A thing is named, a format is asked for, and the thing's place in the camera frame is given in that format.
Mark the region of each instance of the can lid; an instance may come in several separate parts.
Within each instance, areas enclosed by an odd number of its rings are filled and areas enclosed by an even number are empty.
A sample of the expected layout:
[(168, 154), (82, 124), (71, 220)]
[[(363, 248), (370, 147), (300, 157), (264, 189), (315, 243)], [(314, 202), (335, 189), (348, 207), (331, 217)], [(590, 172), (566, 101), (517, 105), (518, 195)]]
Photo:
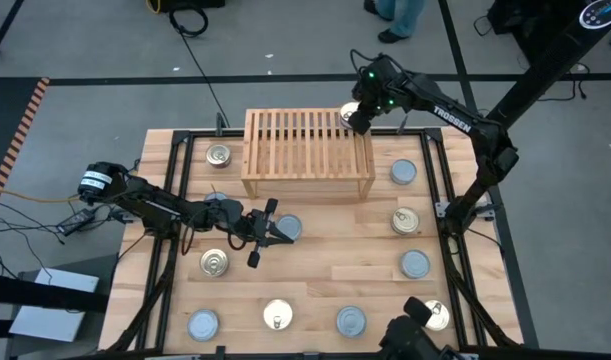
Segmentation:
[(396, 160), (392, 165), (390, 176), (395, 183), (407, 185), (416, 178), (416, 165), (409, 160)]
[(346, 306), (338, 312), (336, 327), (345, 337), (358, 337), (365, 332), (367, 319), (363, 311), (356, 306)]
[(434, 331), (445, 329), (449, 324), (449, 311), (445, 305), (438, 300), (428, 300), (425, 306), (432, 310), (432, 316), (427, 320), (425, 327)]
[(401, 207), (394, 211), (392, 224), (399, 233), (410, 234), (418, 228), (418, 215), (408, 207)]
[(420, 279), (429, 273), (429, 258), (420, 250), (410, 250), (401, 257), (401, 272), (410, 279)]
[(225, 200), (225, 199), (227, 199), (227, 195), (225, 195), (222, 192), (218, 192), (218, 191), (217, 192), (212, 192), (212, 193), (209, 193), (209, 194), (205, 195), (205, 199), (203, 199), (203, 200), (204, 201), (209, 201), (209, 200), (214, 200), (214, 199), (216, 199), (216, 200)]
[(207, 161), (212, 165), (222, 165), (229, 161), (231, 151), (225, 145), (215, 144), (207, 148)]
[(290, 239), (296, 241), (301, 236), (303, 224), (296, 215), (283, 215), (276, 221), (276, 227)]
[(211, 310), (198, 310), (187, 323), (187, 332), (196, 341), (209, 341), (217, 331), (218, 317)]
[(292, 307), (285, 300), (272, 300), (263, 311), (265, 324), (273, 330), (283, 330), (292, 322)]
[(358, 102), (350, 101), (347, 104), (341, 106), (340, 114), (341, 114), (341, 125), (346, 129), (351, 129), (352, 126), (347, 122), (349, 117), (352, 116), (354, 112), (358, 110)]
[(229, 266), (225, 252), (219, 249), (207, 250), (201, 257), (201, 269), (210, 276), (222, 275)]

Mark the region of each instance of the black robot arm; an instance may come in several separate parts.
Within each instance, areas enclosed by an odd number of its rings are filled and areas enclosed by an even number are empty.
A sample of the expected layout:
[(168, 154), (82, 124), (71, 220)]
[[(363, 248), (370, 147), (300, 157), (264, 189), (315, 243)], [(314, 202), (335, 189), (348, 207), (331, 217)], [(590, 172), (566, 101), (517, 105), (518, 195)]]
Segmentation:
[(278, 200), (269, 199), (265, 211), (253, 209), (243, 216), (243, 205), (236, 200), (187, 201), (171, 194), (147, 180), (132, 176), (119, 164), (98, 162), (87, 167), (78, 194), (82, 201), (115, 204), (142, 219), (149, 231), (164, 238), (178, 236), (174, 222), (181, 222), (193, 231), (205, 232), (212, 228), (235, 235), (244, 243), (255, 242), (248, 265), (256, 268), (259, 250), (275, 244), (294, 241), (276, 228), (271, 221)]
[(478, 165), (476, 180), (449, 205), (444, 218), (445, 231), (462, 234), (476, 218), (476, 202), (502, 181), (518, 161), (517, 149), (506, 129), (443, 94), (427, 75), (407, 71), (387, 55), (369, 59), (355, 50), (353, 54), (371, 61), (357, 69), (359, 80), (352, 90), (352, 96), (360, 102), (348, 120), (355, 132), (365, 134), (374, 117), (400, 107), (406, 113), (430, 112), (471, 138)]

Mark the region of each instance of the black metal frame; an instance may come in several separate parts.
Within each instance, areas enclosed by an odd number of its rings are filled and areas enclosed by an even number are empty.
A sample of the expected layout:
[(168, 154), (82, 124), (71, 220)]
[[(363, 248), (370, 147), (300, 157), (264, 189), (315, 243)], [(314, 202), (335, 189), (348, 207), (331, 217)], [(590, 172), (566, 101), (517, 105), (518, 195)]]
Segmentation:
[[(423, 152), (423, 159), (425, 162), (425, 170), (427, 172), (429, 187), (430, 187), (430, 195), (433, 203), (440, 202), (440, 195), (438, 191), (438, 183), (436, 180), (436, 173), (434, 172), (434, 163), (432, 160), (432, 155), (430, 151), (430, 144), (433, 143), (436, 146), (441, 174), (443, 177), (443, 181), (445, 184), (447, 200), (452, 201), (455, 198), (454, 186), (452, 183), (451, 173), (449, 170), (449, 165), (447, 161), (447, 152), (445, 150), (445, 146), (443, 144), (443, 137), (440, 128), (417, 128), (417, 129), (404, 129), (403, 131), (399, 131), (397, 128), (373, 128), (371, 130), (372, 136), (418, 136), (421, 143), (421, 149)], [(199, 130), (199, 131), (174, 131), (172, 136), (172, 144), (169, 154), (169, 162), (167, 167), (167, 172), (165, 176), (165, 185), (164, 189), (167, 191), (171, 191), (172, 181), (174, 179), (177, 154), (180, 149), (181, 144), (185, 144), (185, 157), (183, 160), (182, 170), (181, 170), (181, 179), (180, 179), (180, 187), (178, 191), (178, 195), (181, 197), (185, 197), (187, 195), (187, 186), (189, 182), (189, 173), (192, 162), (192, 152), (194, 148), (194, 142), (196, 139), (205, 138), (205, 137), (239, 137), (242, 138), (244, 136), (243, 129), (217, 129), (216, 132), (214, 130)], [(498, 193), (498, 189), (496, 188), (491, 194), (492, 202), (499, 203), (500, 202), (500, 193)], [(436, 209), (434, 209), (434, 217), (437, 224), (438, 233), (441, 234), (440, 221), (438, 218), (438, 214)], [(507, 266), (507, 274), (510, 280), (510, 286), (512, 289), (512, 293), (516, 301), (520, 301), (520, 304), (516, 304), (517, 313), (519, 314), (519, 322), (521, 326), (521, 330), (524, 334), (526, 344), (530, 347), (537, 348), (538, 345), (536, 343), (535, 331), (531, 319), (531, 315), (529, 312), (529, 307), (527, 305), (527, 300), (524, 292), (524, 287), (522, 283), (522, 279), (520, 276), (519, 269), (517, 267), (517, 261), (515, 258), (515, 253), (513, 251), (513, 245), (511, 244), (511, 237), (509, 235), (509, 227), (507, 225), (507, 219), (505, 217), (504, 211), (497, 211), (497, 227), (499, 229), (498, 238), (501, 243), (503, 243), (505, 248), (505, 256), (504, 259)], [(453, 261), (451, 258), (451, 250), (449, 248), (449, 243), (447, 237), (439, 235), (439, 242), (441, 246), (441, 255), (443, 259), (443, 265), (447, 270), (447, 262)], [(468, 288), (472, 291), (474, 295), (476, 295), (476, 290), (474, 286), (474, 278), (471, 270), (471, 265), (467, 253), (467, 247), (465, 241), (462, 236), (456, 237), (456, 246), (459, 254), (459, 260), (461, 262), (461, 272), (464, 278), (464, 281)], [(150, 259), (149, 265), (149, 273), (147, 276), (146, 282), (146, 290), (144, 294), (144, 301), (149, 296), (151, 296), (157, 270), (160, 263), (162, 242), (164, 239), (156, 239), (152, 249), (152, 257)], [(168, 313), (170, 307), (171, 300), (171, 292), (173, 286), (173, 272), (175, 261), (177, 257), (177, 247), (178, 241), (172, 241), (172, 245), (170, 246), (170, 251), (168, 253), (168, 262), (172, 261), (172, 280), (169, 282), (168, 286), (165, 288), (162, 295), (162, 302), (160, 307), (160, 315), (157, 324), (157, 332), (156, 332), (156, 342), (155, 342), (155, 350), (160, 352), (163, 351), (163, 347), (165, 344), (165, 330), (167, 329), (167, 321), (168, 321)], [(447, 278), (448, 285), (448, 293), (450, 297), (450, 303), (452, 307), (452, 315), (453, 321), (457, 336), (457, 341), (459, 348), (466, 348), (471, 346), (467, 340), (467, 334), (465, 331), (465, 325), (463, 320), (463, 311), (460, 303), (459, 293), (456, 286), (450, 281), (449, 277)], [(485, 330), (482, 326), (482, 323), (479, 321), (478, 317), (472, 312), (472, 319), (474, 320), (474, 329), (476, 335), (476, 343), (479, 346), (486, 345), (486, 336)], [(136, 339), (136, 350), (143, 350), (145, 347), (145, 342), (147, 338), (147, 329), (148, 326), (147, 319), (144, 322), (145, 326), (141, 326), (141, 329), (138, 332)], [(308, 353), (291, 353), (291, 354), (228, 354), (228, 357), (236, 357), (236, 358), (245, 358), (245, 359), (256, 359), (256, 358), (272, 358), (272, 359), (300, 359), (300, 358), (309, 358), (311, 357), (319, 359), (323, 355), (322, 354), (308, 354)], [(218, 353), (215, 354), (201, 354), (202, 358), (221, 358)], [(328, 353), (324, 354), (325, 358), (329, 359), (376, 359), (376, 353)]]

